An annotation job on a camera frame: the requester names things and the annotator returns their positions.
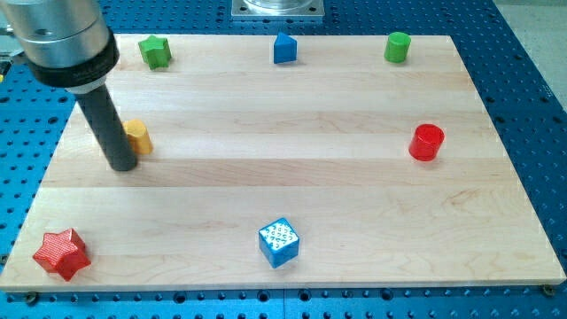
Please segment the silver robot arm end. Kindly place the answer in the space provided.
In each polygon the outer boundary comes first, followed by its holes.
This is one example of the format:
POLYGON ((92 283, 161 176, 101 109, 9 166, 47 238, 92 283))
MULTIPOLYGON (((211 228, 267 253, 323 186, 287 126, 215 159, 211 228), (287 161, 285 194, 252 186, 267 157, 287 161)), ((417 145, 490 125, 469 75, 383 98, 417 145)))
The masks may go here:
POLYGON ((105 83, 120 53, 96 0, 1 0, 35 78, 86 94, 105 83))

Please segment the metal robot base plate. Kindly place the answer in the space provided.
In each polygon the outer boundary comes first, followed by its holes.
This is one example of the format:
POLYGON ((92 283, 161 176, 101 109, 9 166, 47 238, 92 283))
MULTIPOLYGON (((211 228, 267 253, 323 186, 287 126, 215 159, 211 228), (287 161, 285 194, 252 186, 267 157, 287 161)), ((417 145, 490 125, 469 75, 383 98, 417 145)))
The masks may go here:
POLYGON ((322 18, 323 0, 232 0, 231 16, 239 19, 322 18))

